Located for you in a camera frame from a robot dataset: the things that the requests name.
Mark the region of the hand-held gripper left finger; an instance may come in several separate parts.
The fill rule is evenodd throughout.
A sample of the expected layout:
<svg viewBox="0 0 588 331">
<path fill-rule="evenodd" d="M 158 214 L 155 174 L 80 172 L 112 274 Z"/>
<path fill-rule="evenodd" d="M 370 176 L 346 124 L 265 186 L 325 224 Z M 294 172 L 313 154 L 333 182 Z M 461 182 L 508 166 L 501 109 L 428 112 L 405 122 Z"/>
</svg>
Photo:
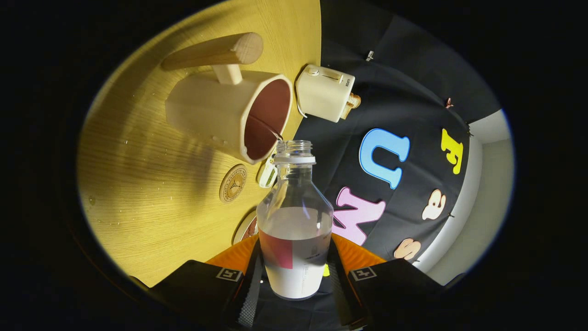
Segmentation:
<svg viewBox="0 0 588 331">
<path fill-rule="evenodd" d="M 205 263 L 185 262 L 149 293 L 206 329 L 252 329 L 262 269 L 259 237 L 254 235 Z"/>
</svg>

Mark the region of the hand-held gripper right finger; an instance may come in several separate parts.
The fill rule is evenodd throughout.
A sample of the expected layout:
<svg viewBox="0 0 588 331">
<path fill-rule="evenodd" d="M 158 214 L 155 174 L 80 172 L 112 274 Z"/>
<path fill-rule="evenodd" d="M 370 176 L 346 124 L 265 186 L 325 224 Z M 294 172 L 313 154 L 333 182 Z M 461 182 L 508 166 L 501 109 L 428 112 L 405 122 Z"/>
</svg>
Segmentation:
<svg viewBox="0 0 588 331">
<path fill-rule="evenodd" d="M 403 258 L 386 261 L 336 234 L 327 265 L 339 320 L 349 329 L 415 329 L 444 292 Z"/>
</svg>

